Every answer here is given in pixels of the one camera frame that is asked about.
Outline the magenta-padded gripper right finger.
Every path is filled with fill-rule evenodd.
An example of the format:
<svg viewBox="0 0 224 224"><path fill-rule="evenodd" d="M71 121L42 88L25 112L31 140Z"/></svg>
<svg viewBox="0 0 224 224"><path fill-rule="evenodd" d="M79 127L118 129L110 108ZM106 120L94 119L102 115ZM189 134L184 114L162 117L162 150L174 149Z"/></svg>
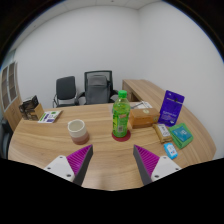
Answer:
<svg viewBox="0 0 224 224"><path fill-rule="evenodd" d="M133 155L135 157L143 185L148 185L181 169L181 167L168 156L159 157L138 145L134 146Z"/></svg>

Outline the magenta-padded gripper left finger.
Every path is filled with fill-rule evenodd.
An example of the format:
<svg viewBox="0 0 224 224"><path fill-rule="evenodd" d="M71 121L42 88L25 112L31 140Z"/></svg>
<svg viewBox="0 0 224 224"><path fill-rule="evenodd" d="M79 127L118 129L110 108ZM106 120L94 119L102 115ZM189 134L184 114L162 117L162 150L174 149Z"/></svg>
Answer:
<svg viewBox="0 0 224 224"><path fill-rule="evenodd" d="M44 170L81 186L93 155L93 146L85 146L68 156L59 155Z"/></svg>

